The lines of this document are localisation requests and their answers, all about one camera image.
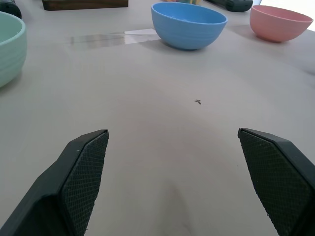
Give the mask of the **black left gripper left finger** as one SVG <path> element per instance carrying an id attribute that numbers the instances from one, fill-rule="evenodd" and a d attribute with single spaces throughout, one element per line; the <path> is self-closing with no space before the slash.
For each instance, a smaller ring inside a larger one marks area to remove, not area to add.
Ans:
<path id="1" fill-rule="evenodd" d="M 69 142 L 32 184 L 0 229 L 2 236 L 83 236 L 97 199 L 108 130 Z"/>

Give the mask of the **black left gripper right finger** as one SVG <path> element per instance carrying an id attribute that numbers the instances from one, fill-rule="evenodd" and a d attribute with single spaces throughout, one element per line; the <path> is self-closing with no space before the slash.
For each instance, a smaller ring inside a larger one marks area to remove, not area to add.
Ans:
<path id="1" fill-rule="evenodd" d="M 315 166 L 289 140 L 238 130 L 252 184 L 280 236 L 315 234 Z"/>

